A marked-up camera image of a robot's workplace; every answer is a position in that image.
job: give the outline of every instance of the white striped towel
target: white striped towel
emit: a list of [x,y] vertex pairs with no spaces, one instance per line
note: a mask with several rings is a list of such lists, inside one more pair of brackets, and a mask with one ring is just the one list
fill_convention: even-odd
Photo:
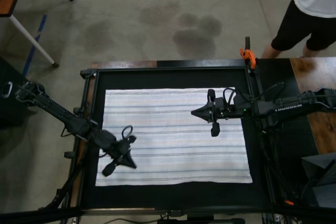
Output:
[[[224,88],[214,90],[223,95]],[[123,128],[133,125],[137,140],[131,156],[137,169],[118,166],[104,177],[101,172],[112,159],[100,158],[96,186],[252,183],[240,119],[219,120],[220,134],[211,137],[212,124],[191,115],[205,105],[207,91],[107,90],[103,129],[119,140]],[[225,92],[227,100],[230,94]]]

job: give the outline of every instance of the black table surface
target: black table surface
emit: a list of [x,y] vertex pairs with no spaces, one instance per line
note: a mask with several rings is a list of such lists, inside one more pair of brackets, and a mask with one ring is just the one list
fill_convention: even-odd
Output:
[[[241,60],[224,60],[215,66],[243,66]],[[157,68],[207,67],[206,61],[158,61]],[[265,90],[277,82],[285,82],[283,96],[299,93],[288,59],[259,62],[259,75]],[[104,94],[107,89],[208,88],[237,87],[247,92],[246,76],[241,70],[184,69],[155,71],[104,71],[99,74],[93,118],[102,123]],[[275,93],[265,96],[272,98]],[[252,206],[265,208],[270,202],[266,190],[260,145],[250,119],[242,119],[252,184],[183,183],[163,186],[96,187],[98,149],[89,151],[88,167],[83,179],[81,207],[185,209],[211,206]],[[279,137],[282,166],[289,180],[305,183],[300,157],[318,153],[306,116],[285,123]]]

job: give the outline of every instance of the blue tape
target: blue tape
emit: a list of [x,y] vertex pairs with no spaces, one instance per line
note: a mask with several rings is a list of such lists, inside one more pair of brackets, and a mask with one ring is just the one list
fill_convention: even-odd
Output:
[[46,23],[46,20],[47,20],[47,15],[43,15],[42,20],[41,20],[41,24],[40,24],[40,26],[38,28],[38,32],[39,33],[42,32],[44,24]]
[[[38,27],[38,35],[36,36],[35,40],[38,42],[40,40],[40,37],[41,37],[41,32],[43,30],[43,27],[44,27],[44,24],[46,23],[46,20],[47,20],[47,15],[43,15],[42,17],[42,20],[41,20],[41,23],[40,23],[40,26]],[[33,59],[33,56],[34,56],[34,53],[35,53],[35,50],[36,48],[34,46],[31,47],[30,51],[29,51],[29,54],[28,54],[28,58],[26,60],[26,64],[25,64],[25,67],[23,68],[23,71],[22,71],[22,75],[24,77],[27,76],[27,73],[28,73],[28,69],[29,69],[29,66],[30,66],[30,63],[32,62],[32,59]]]

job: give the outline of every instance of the clamp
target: clamp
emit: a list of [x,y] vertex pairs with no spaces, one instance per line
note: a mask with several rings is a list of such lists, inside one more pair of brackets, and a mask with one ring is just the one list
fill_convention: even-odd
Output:
[[250,37],[245,37],[245,51],[243,51],[243,49],[241,48],[240,55],[244,60],[249,60],[251,70],[254,70],[256,68],[256,57],[251,51]]

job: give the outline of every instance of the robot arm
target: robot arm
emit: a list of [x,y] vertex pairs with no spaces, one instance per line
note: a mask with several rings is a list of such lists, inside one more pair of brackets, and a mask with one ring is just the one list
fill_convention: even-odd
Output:
[[136,137],[131,135],[124,136],[122,133],[122,140],[117,141],[116,137],[105,130],[97,127],[94,121],[76,116],[50,99],[46,94],[44,87],[35,82],[28,81],[24,85],[19,86],[15,93],[15,98],[28,106],[38,106],[49,114],[53,115],[58,120],[64,123],[67,131],[85,141],[95,143],[100,149],[110,155],[113,161],[107,165],[103,174],[109,176],[113,173],[118,165],[129,166],[136,168],[134,161],[130,155],[130,144],[134,143]]
[[307,115],[312,112],[336,112],[336,90],[320,89],[307,91],[296,97],[273,101],[251,99],[248,95],[237,92],[234,105],[226,102],[225,96],[216,98],[215,91],[208,90],[208,102],[205,106],[191,112],[192,115],[212,123],[212,136],[220,132],[218,119],[243,118],[246,116],[261,119],[262,129],[276,127],[283,121]]

